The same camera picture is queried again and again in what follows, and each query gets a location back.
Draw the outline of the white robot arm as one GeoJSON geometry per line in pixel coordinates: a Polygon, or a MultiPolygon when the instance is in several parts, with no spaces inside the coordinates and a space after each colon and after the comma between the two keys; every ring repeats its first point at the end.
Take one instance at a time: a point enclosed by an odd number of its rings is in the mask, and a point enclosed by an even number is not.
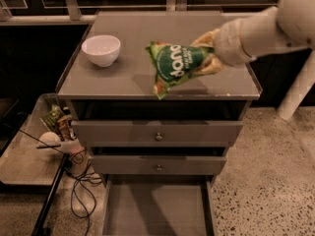
{"type": "Polygon", "coordinates": [[[279,0],[251,17],[226,22],[194,44],[212,46],[230,66],[310,48],[310,56],[278,107],[279,116],[287,120],[315,85],[315,0],[279,0]]]}

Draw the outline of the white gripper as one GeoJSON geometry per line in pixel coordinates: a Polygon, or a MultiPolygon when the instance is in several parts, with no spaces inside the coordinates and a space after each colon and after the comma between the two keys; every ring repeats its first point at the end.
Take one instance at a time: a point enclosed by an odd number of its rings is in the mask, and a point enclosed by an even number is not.
{"type": "Polygon", "coordinates": [[[234,66],[256,60],[245,48],[245,42],[257,29],[253,17],[236,19],[224,23],[219,29],[207,31],[195,39],[193,47],[214,47],[215,54],[209,54],[194,71],[195,75],[205,76],[218,73],[223,63],[234,66]]]}

